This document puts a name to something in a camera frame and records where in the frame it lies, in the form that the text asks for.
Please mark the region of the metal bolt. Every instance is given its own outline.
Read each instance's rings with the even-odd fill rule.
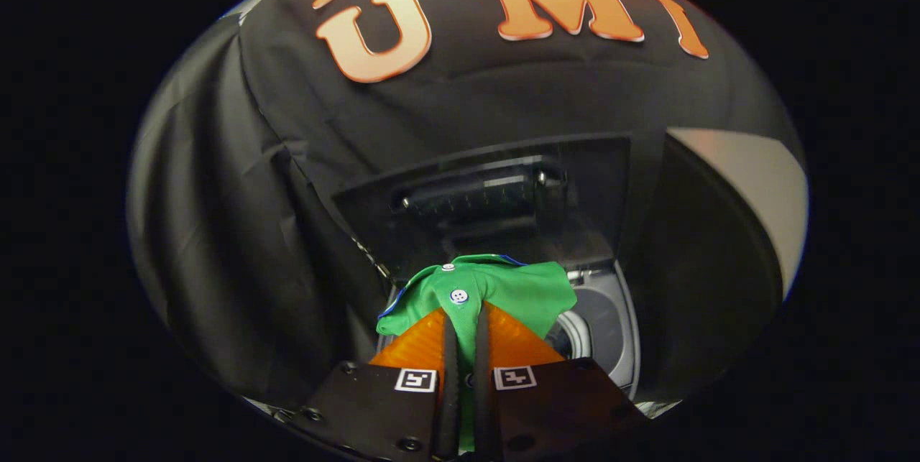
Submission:
[[[405,438],[400,440],[397,447],[403,451],[418,451],[421,449],[421,442],[416,439]]]
[[[323,419],[323,414],[319,413],[319,410],[313,409],[313,407],[309,407],[309,409],[306,409],[305,415],[306,415],[306,418],[308,418],[309,420],[312,420],[313,422],[320,422],[320,420]]]

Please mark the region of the black panel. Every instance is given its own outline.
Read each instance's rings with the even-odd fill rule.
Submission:
[[[431,392],[396,390],[402,369],[342,363],[292,424],[331,448],[394,462],[431,457],[437,374]]]
[[[736,190],[673,138],[625,270],[640,329],[637,400],[684,399],[755,340],[782,299],[778,259]]]
[[[598,262],[614,256],[628,148],[627,137],[610,135],[507,144],[390,173],[334,200],[397,285],[466,254]]]
[[[496,391],[503,462],[562,455],[648,421],[591,358],[530,368],[535,386]]]

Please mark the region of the green shirt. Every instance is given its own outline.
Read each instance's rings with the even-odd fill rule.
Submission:
[[[377,332],[400,335],[421,318],[443,308],[457,333],[461,380],[476,361],[476,325],[487,300],[546,337],[556,318],[575,305],[565,269],[555,262],[526,265],[507,256],[460,256],[443,266],[429,266],[405,285],[382,312]],[[462,449],[473,449],[473,392],[461,384]]]

